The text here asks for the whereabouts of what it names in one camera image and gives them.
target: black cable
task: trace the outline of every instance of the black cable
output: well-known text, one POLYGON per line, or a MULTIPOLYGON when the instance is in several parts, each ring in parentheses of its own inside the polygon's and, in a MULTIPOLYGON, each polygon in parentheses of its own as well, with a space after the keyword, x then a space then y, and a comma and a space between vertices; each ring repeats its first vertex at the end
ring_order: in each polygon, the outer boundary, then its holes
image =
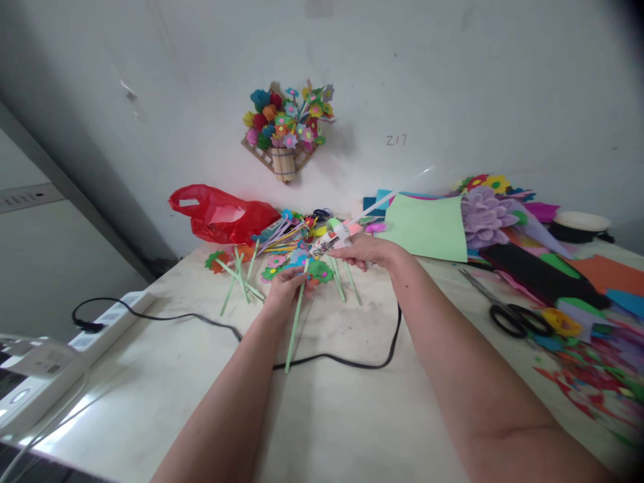
MULTIPOLYGON (((138 313, 137 311, 133 310, 128 304, 123 302, 122 300, 119 299, 113 299, 111 297, 97 297, 95 299, 89 299, 86 300, 85 302, 81 303, 79 306, 77 306, 74 311, 72 312, 72 320, 74 321, 74 324, 77 325, 80 328, 83 327, 88 327, 90 332, 99 332, 103 327, 104 324, 101 323, 93 323, 93 322, 86 322, 83 320, 80 320, 78 317, 76 317, 76 312, 78 311, 79 308, 81 308, 83 305, 90 303, 90 302, 95 302, 95 301, 112 301, 112 302, 118 302, 119 304, 123 305, 132 315, 136 315, 136 317, 140 317, 141 319, 148 319, 148 320, 156 320, 156 321, 169 321, 169 320, 176 320, 176 319, 182 319, 183 317, 196 317, 197 319, 210 324, 214 325, 216 327, 224 327, 226 329, 230 329, 232 333, 235 335, 235 338, 237 339, 238 342, 242 341, 242 335, 239 333, 239 331, 233 327, 232 325, 226 325, 222 324, 219 322, 215 322, 210 320, 208 317, 204 317, 203 315, 199 315, 196 313, 188 313, 188 314, 183 314, 183 315, 177 315, 175 317, 153 317, 151 315, 145 315, 138 313)), ((377 369, 382 369, 385 368, 389 365, 391 362, 391 359, 394 358, 394 352, 396 350, 396 341, 398 340, 398 333, 400 331, 400 324, 403 320, 403 311, 400 309, 400 305, 398 306, 398 321, 396 322, 396 331, 394 332, 394 337, 391 339, 391 346, 389 347, 389 354, 387 355, 387 358, 382 364, 378 364, 377 366, 372 366, 370 364, 362 364, 361 362, 354 362, 354 361, 349 361, 343 358, 339 358, 337 356, 334 356, 333 354, 317 354, 316 356, 310 356, 304 359, 299 359, 295 361, 291 361, 291 366, 299 366, 300 364, 304 364, 305 362, 310 362, 312 360, 316 360, 322 357, 329 358, 331 360, 334 360, 336 362, 339 362, 340 364, 344 364, 345 366, 349 366, 352 368, 356 369, 370 369, 370 370, 377 370, 377 369)), ((284 369, 286 367, 286 364, 275 364, 273 366, 273 370, 275 369, 284 369)))

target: black scissors handle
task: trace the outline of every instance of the black scissors handle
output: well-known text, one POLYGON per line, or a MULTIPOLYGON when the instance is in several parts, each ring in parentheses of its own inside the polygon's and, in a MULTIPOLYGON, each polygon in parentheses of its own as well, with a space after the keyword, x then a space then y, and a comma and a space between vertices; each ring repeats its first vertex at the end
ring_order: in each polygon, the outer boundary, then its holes
POLYGON ((532 312, 520 305, 508 304, 508 312, 505 307, 494 304, 490 307, 490 317, 506 334, 517 339, 524 339, 528 336, 528 329, 537 335, 550 337, 555 333, 555 329, 539 314, 532 312), (508 324, 504 324, 499 318, 505 319, 508 324))

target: plastic bag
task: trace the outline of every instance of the plastic bag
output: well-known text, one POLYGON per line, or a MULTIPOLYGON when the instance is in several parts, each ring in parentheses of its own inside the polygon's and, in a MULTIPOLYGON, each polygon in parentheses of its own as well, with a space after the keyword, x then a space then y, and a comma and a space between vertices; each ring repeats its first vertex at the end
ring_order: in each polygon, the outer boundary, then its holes
POLYGON ((180 188, 168 202, 173 210, 191 218, 197 237, 218 244, 251 243, 253 235, 259 235, 280 218, 280 213, 268 203, 244 201, 206 184, 180 188), (181 206, 184 200, 199 203, 181 206))

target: orange paper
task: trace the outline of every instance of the orange paper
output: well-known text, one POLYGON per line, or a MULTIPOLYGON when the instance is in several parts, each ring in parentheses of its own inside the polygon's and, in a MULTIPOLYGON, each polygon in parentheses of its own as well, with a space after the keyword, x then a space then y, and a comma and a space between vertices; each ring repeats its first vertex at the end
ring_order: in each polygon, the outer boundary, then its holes
POLYGON ((644 272, 641 270, 601 255, 585 260, 566 260, 566 263, 583 274, 601 294, 613 289, 644 297, 644 272))

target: table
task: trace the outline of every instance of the table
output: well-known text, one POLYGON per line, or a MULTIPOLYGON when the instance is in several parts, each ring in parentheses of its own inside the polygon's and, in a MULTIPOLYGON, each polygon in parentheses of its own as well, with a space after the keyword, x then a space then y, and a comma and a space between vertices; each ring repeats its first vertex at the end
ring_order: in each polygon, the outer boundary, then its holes
MULTIPOLYGON (((219 317, 230 275, 213 275, 203 265, 217 248, 204 244, 152 284, 149 290, 158 300, 147 314, 196 312, 245 333, 261 306, 247 305, 236 287, 227 313, 219 317)), ((643 257, 603 241, 583 246, 577 255, 595 253, 644 270, 643 257)), ((489 302, 458 274, 461 264, 420 261, 570 434, 616 474, 637 461, 635 451, 617 443, 534 371, 533 349, 526 341, 507 337, 489 320, 489 302)), ((265 266, 259 258, 254 278, 255 287, 267 293, 268 286, 258 280, 265 266)), ((359 307, 345 268, 340 268, 347 303, 333 283, 319 286, 314 300, 304 302, 295 358, 329 352, 380 363, 396 327, 396 299, 388 275, 377 267, 367 274, 352 270, 364 304, 359 307)), ((530 306, 507 284, 481 280, 502 300, 530 306)), ((284 333, 279 362, 285 360, 289 334, 284 333)), ((93 367, 88 392, 77 408, 91 405, 37 451, 108 480, 148 481, 236 347, 230 331, 196 319, 137 321, 93 367)), ((428 479, 468 481, 404 323, 393 361, 385 369, 357 370, 317 360, 293 368, 288 376, 275 371, 257 481, 428 479)))

